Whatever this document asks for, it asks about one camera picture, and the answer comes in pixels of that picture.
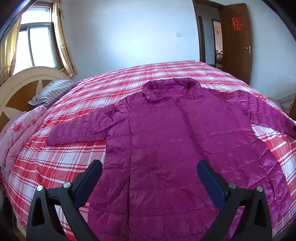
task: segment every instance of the wooden headboard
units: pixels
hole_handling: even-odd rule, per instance
[[[57,78],[71,80],[59,70],[48,67],[32,67],[9,78],[0,87],[0,131],[19,112],[32,110],[34,106],[28,101]]]

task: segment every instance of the red chinese character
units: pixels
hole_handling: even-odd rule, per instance
[[[232,19],[232,26],[235,31],[241,31],[244,25],[240,22],[240,18],[236,17]]]

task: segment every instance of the window pane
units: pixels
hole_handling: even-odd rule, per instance
[[[57,67],[52,52],[49,26],[31,27],[30,40],[35,66]]]
[[[33,67],[33,65],[29,51],[28,32],[21,31],[19,32],[19,37],[17,40],[16,62],[13,74],[31,67]]]
[[[31,7],[22,14],[20,24],[51,22],[49,7]]]

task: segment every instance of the jacket's left sleeve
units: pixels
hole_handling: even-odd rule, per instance
[[[117,104],[108,105],[70,122],[57,125],[46,138],[46,144],[56,146],[104,140],[110,128],[128,117],[132,98],[132,95],[128,96]]]
[[[240,108],[251,123],[289,134],[293,138],[296,137],[296,131],[293,131],[295,123],[292,120],[251,93],[245,91],[225,93],[215,90],[210,90],[210,92],[232,106]]]

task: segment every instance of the jacket collar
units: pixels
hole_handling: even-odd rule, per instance
[[[144,84],[143,93],[148,101],[158,101],[168,96],[168,92],[171,91],[173,95],[174,90],[181,88],[188,89],[188,98],[196,98],[201,96],[201,86],[198,81],[191,78],[184,79],[169,79],[169,80],[156,80],[150,81]]]

